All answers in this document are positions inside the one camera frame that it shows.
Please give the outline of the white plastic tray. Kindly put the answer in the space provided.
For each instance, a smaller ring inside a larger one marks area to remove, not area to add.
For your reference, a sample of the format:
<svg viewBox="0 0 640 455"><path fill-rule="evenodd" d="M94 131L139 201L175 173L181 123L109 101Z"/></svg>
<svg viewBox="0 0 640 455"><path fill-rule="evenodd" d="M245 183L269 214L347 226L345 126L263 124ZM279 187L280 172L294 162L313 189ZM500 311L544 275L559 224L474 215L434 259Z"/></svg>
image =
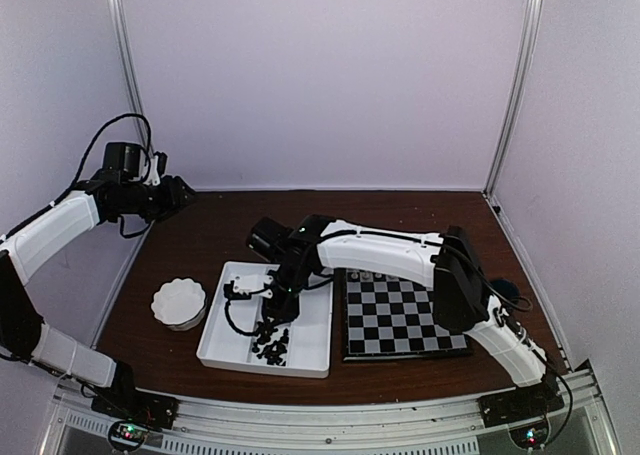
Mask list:
<svg viewBox="0 0 640 455"><path fill-rule="evenodd" d="M263 344L266 293L277 267L229 261L224 264L196 350L202 365L245 373L323 379L330 371L333 284L312 277L298 296L299 316L275 328Z"/></svg>

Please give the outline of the black and silver chessboard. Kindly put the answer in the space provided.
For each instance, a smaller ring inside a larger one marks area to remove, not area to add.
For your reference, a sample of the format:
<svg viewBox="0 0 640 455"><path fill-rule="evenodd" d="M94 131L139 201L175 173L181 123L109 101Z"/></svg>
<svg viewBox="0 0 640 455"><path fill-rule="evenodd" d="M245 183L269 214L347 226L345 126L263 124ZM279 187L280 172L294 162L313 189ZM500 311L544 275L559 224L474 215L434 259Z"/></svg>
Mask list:
<svg viewBox="0 0 640 455"><path fill-rule="evenodd" d="M354 282L348 278L349 270L343 299L345 362L456 358L473 353L468 337L434 322L431 293L424 286L400 278Z"/></svg>

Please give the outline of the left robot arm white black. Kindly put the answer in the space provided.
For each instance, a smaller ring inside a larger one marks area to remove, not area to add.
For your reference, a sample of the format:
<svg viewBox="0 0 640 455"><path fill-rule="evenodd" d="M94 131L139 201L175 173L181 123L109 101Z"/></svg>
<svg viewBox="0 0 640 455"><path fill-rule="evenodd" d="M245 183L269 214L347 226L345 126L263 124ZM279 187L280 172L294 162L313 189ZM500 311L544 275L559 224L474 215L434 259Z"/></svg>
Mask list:
<svg viewBox="0 0 640 455"><path fill-rule="evenodd" d="M116 380L119 364L48 324L26 286L33 276L79 237L128 215L147 224L177 214L196 200L180 176L165 172L167 156L136 143L110 142L102 166L88 180L74 181L67 194L49 203L19 229L1 238L1 346L8 356L40 364L98 388L123 419L144 408L138 390Z"/></svg>

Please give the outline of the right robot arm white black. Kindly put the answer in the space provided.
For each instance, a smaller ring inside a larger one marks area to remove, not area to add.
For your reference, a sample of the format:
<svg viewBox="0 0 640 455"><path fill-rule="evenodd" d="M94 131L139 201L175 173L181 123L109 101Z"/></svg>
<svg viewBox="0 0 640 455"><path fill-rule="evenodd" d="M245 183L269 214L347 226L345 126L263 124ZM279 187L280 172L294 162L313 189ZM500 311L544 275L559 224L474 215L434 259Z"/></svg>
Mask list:
<svg viewBox="0 0 640 455"><path fill-rule="evenodd" d="M519 415L535 415L560 396L560 376L545 351L516 319L518 298L490 282L466 232L408 233L370 228L343 219L309 215L296 227L264 217L250 230L247 246L276 265L271 305L279 317L295 318L290 303L325 269L377 272L415 282L433 295L437 325L479 343L509 374Z"/></svg>

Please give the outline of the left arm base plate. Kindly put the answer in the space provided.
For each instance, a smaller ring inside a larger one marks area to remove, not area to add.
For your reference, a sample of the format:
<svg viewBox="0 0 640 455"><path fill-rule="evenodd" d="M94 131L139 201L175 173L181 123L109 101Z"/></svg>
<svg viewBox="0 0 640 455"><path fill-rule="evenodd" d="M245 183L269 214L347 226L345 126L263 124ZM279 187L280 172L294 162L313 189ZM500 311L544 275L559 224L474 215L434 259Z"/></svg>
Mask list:
<svg viewBox="0 0 640 455"><path fill-rule="evenodd" d="M112 418L134 422L155 431L172 429L179 402L176 398L134 389L129 395L96 388L91 409Z"/></svg>

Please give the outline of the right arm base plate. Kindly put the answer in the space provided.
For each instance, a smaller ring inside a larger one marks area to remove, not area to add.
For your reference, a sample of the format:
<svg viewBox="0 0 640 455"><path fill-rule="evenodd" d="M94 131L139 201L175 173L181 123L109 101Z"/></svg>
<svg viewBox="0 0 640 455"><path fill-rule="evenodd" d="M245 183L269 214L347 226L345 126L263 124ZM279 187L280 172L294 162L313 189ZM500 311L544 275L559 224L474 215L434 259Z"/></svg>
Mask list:
<svg viewBox="0 0 640 455"><path fill-rule="evenodd" d="M478 405L486 428L513 424L561 410L564 399L558 389L538 384L484 395Z"/></svg>

